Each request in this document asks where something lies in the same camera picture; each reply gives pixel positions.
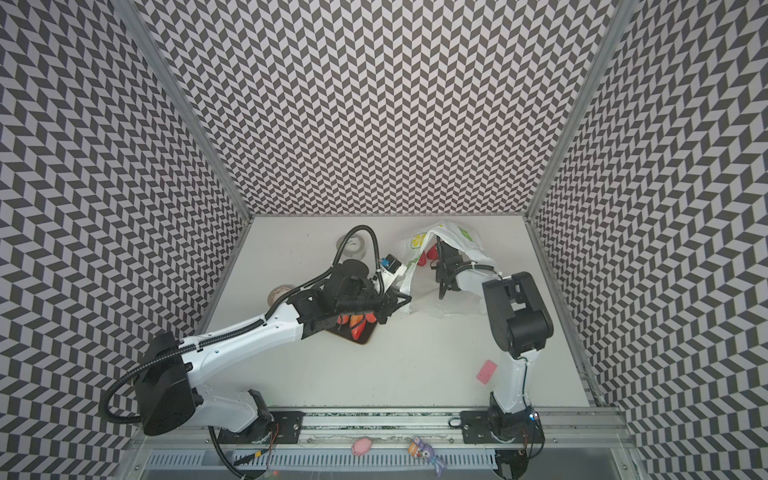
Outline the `white plastic bag lemon print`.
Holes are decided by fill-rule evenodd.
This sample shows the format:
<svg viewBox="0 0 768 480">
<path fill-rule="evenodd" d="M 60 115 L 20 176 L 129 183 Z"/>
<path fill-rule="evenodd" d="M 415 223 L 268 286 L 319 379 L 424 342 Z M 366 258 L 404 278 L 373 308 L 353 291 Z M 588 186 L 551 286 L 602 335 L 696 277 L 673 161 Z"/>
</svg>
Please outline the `white plastic bag lemon print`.
<svg viewBox="0 0 768 480">
<path fill-rule="evenodd" d="M 421 269 L 419 261 L 422 257 L 435 273 L 440 300 L 451 291 L 483 297 L 483 284 L 502 278 L 497 262 L 487 254 L 477 231 L 447 219 L 400 234 L 392 253 L 406 267 L 405 276 L 396 282 L 396 286 L 400 293 L 411 297 L 411 302 L 404 307 L 407 313 L 414 311 L 417 299 L 414 281 Z"/>
</svg>

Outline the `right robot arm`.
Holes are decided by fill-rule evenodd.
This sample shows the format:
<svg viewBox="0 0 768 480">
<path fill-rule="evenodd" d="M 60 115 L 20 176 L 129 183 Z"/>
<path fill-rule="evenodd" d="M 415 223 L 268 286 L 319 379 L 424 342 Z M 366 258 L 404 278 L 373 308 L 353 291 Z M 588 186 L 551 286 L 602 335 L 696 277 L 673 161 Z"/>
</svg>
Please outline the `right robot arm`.
<svg viewBox="0 0 768 480">
<path fill-rule="evenodd" d="M 542 441 L 540 418 L 528 394 L 539 352 L 553 336 L 554 324 L 528 272 L 504 276 L 492 265 L 468 259 L 457 248 L 436 240 L 434 270 L 438 295 L 473 293 L 483 300 L 492 338 L 502 352 L 489 394 L 487 438 L 499 443 Z"/>
</svg>

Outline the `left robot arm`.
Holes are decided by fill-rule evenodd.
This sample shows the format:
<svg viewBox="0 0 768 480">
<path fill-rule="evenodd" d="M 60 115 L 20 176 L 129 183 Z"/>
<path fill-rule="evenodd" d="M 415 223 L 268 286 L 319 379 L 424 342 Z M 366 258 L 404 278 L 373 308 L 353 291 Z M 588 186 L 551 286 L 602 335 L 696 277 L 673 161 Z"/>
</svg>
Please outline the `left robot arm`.
<svg viewBox="0 0 768 480">
<path fill-rule="evenodd" d="M 155 336 L 139 364 L 103 391 L 99 417 L 116 425 L 138 424 L 147 436 L 185 425 L 233 434 L 267 425 L 270 415 L 256 390 L 243 400 L 239 394 L 217 394 L 207 382 L 260 353 L 331 330 L 342 317 L 384 324 L 411 300 L 396 285 L 406 265 L 392 254 L 381 256 L 371 227 L 355 226 L 343 239 L 360 231 L 368 233 L 374 247 L 373 267 L 337 253 L 323 273 L 279 296 L 261 315 L 183 339 L 170 332 Z"/>
</svg>

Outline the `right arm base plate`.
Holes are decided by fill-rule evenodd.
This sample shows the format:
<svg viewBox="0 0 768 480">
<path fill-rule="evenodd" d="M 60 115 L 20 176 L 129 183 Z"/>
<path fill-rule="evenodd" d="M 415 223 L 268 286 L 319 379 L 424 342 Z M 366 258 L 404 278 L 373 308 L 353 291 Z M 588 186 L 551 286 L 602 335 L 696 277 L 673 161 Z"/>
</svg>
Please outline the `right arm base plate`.
<svg viewBox="0 0 768 480">
<path fill-rule="evenodd" d="M 541 444 L 546 440 L 538 413 L 523 410 L 499 413 L 493 409 L 466 410 L 459 415 L 465 444 Z"/>
</svg>

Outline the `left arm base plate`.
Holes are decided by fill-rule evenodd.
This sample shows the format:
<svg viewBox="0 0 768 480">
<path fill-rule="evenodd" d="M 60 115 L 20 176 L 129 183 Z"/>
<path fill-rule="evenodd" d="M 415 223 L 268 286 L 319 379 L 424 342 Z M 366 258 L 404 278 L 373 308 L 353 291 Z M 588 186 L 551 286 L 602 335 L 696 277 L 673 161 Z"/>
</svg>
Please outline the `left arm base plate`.
<svg viewBox="0 0 768 480">
<path fill-rule="evenodd" d="M 302 432 L 305 414 L 298 410 L 278 411 L 271 414 L 268 420 L 265 416 L 257 418 L 245 430 L 234 433 L 221 429 L 217 440 L 222 445 L 249 444 L 297 444 Z"/>
</svg>

